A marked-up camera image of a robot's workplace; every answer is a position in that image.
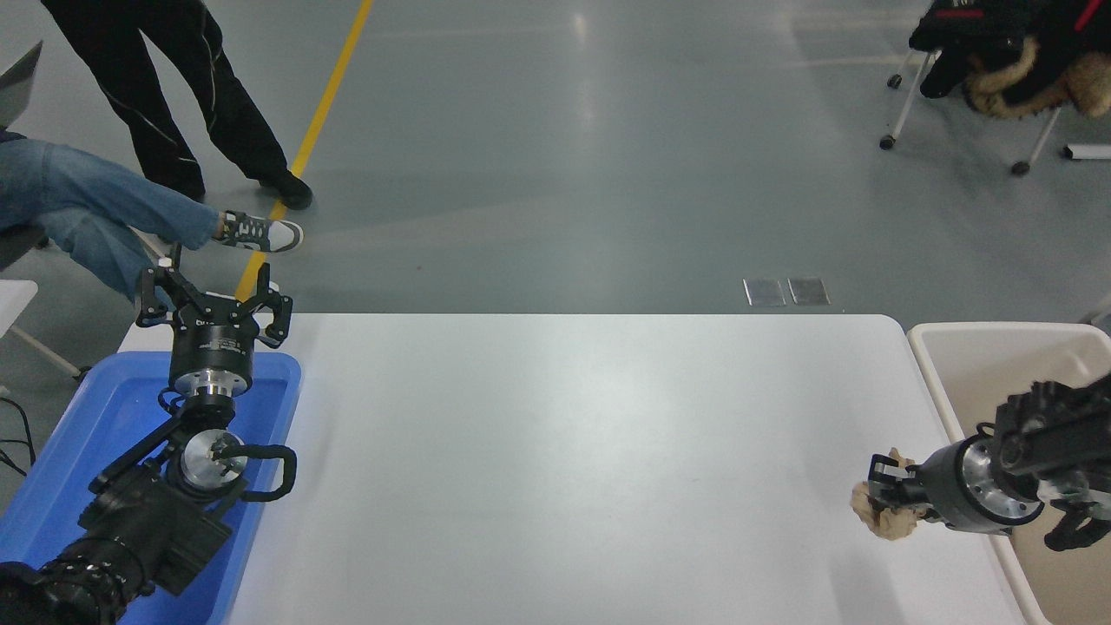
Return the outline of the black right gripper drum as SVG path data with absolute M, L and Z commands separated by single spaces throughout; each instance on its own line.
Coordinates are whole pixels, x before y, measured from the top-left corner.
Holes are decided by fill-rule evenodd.
M 971 526 L 964 482 L 960 478 L 965 448 L 964 443 L 948 444 L 947 447 L 932 452 L 917 468 L 915 480 L 924 491 L 930 508 L 927 518 L 932 523 Z

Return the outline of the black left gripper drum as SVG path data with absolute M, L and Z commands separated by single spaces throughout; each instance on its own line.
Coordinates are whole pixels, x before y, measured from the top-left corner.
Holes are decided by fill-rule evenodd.
M 240 312 L 234 299 L 179 302 L 172 317 L 172 373 L 197 371 L 253 372 L 256 337 L 260 327 Z

